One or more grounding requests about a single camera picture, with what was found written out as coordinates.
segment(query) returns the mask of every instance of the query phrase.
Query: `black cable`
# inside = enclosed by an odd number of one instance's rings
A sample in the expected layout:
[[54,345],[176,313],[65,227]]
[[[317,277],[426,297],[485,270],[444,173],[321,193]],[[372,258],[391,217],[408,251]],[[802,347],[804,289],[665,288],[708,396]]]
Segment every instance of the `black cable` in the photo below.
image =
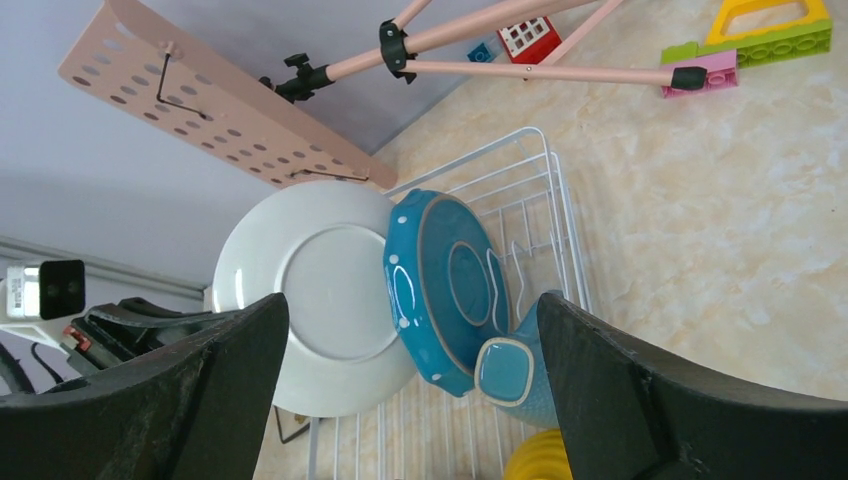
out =
[[205,113],[201,112],[200,110],[195,110],[193,108],[189,108],[189,107],[186,107],[184,105],[179,105],[179,104],[176,104],[174,102],[170,102],[170,101],[162,98],[162,87],[165,85],[165,72],[168,71],[168,63],[170,63],[170,61],[171,61],[171,54],[166,53],[165,54],[165,63],[162,65],[162,74],[159,75],[159,89],[156,90],[156,101],[159,102],[159,103],[164,103],[165,105],[170,105],[174,108],[180,108],[180,109],[188,111],[188,112],[196,113],[196,114],[200,115],[200,118],[202,118],[203,120],[206,120],[208,117],[206,116]]
[[35,393],[32,382],[20,362],[0,343],[0,377],[6,381],[12,393]]
[[324,175],[324,176],[327,176],[327,177],[335,177],[336,179],[340,179],[340,180],[356,180],[356,181],[359,181],[359,182],[367,182],[368,181],[368,177],[352,177],[350,175],[340,175],[340,174],[337,174],[337,173],[320,172],[318,170],[310,170],[308,168],[296,170],[296,171],[290,173],[289,178],[294,178],[295,175],[313,175],[313,174],[314,175]]
[[37,346],[38,346],[37,343],[33,343],[32,346],[29,347],[29,352],[32,354],[32,357],[35,359],[36,362],[38,362],[39,365],[41,365],[42,368],[47,370],[47,373],[49,373],[50,376],[53,377],[53,381],[56,382],[56,385],[64,382],[65,379],[62,378],[62,376],[59,375],[59,373],[56,372],[56,370],[53,370],[53,367],[48,365],[47,362],[45,362],[44,359],[41,358],[41,356],[38,355],[38,352],[35,351],[35,347],[37,347]]

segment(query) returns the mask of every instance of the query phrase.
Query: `blue plate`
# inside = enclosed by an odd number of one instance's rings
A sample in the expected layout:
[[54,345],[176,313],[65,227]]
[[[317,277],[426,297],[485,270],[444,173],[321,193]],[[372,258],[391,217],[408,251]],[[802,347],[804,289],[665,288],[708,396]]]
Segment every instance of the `blue plate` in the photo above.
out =
[[383,254],[395,329],[425,380],[461,397],[509,300],[485,229],[460,200],[413,190],[392,210]]

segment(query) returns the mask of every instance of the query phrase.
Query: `white wire dish rack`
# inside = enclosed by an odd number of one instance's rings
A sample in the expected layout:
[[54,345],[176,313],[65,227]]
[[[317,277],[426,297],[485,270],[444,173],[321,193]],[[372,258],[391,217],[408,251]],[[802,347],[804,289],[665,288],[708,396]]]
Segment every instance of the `white wire dish rack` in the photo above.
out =
[[[450,193],[486,227],[507,277],[513,328],[539,295],[561,290],[591,310],[568,185],[544,134],[522,128],[386,193]],[[447,480],[502,478],[537,429],[472,392],[454,398],[416,376],[370,412],[312,421],[282,447],[279,478]]]

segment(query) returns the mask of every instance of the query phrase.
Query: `tripod leg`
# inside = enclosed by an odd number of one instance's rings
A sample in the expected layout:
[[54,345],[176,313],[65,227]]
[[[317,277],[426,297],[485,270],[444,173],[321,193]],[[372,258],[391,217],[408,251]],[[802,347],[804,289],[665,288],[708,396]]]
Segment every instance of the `tripod leg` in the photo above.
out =
[[[404,45],[409,53],[426,52],[467,38],[495,32],[523,20],[549,15],[593,1],[595,0],[504,0],[497,5],[410,35],[404,41]],[[327,78],[335,82],[381,63],[383,63],[383,57],[380,49],[374,49],[328,65],[326,74]]]
[[704,68],[647,70],[635,68],[551,67],[541,65],[423,62],[411,60],[403,70],[412,73],[452,73],[493,77],[541,78],[573,82],[629,83],[638,85],[673,86],[684,90],[704,87],[707,71]]
[[398,26],[398,29],[403,30],[404,27],[415,18],[416,15],[421,13],[421,10],[424,10],[424,7],[429,5],[431,0],[414,0],[404,11],[400,12],[397,17],[395,17],[395,25]]
[[569,50],[571,50],[575,45],[577,45],[577,42],[583,40],[583,37],[588,35],[593,28],[597,27],[598,24],[601,23],[601,21],[605,19],[607,15],[612,13],[612,11],[616,9],[616,7],[621,5],[621,2],[623,1],[624,0],[608,0],[607,3],[601,5],[601,7],[598,8],[595,13],[593,13],[589,18],[587,18],[582,25],[580,25],[579,27],[577,27],[576,30],[571,32],[571,35],[569,35],[565,40],[563,40],[563,42],[557,48],[555,48],[553,52],[548,54],[548,56],[545,57],[545,59],[542,60],[539,65],[553,65],[554,63],[556,63],[557,60],[564,57]]
[[426,52],[469,37],[495,32],[524,20],[579,7],[595,0],[506,0],[476,13],[431,28],[406,39],[411,53]]

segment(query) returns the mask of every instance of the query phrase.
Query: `green lego brick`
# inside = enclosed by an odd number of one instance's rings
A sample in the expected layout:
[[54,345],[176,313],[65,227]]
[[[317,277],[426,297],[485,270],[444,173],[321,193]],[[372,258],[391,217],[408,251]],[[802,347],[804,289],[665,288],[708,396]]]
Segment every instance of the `green lego brick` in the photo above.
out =
[[830,51],[832,35],[833,21],[819,20],[809,25],[798,25],[755,37],[718,45],[705,45],[698,48],[698,56],[726,52],[735,48],[738,52],[739,68],[756,67],[827,53]]
[[668,47],[662,52],[660,63],[667,65],[669,63],[682,62],[691,60],[698,56],[698,42],[688,42],[683,45],[675,45]]

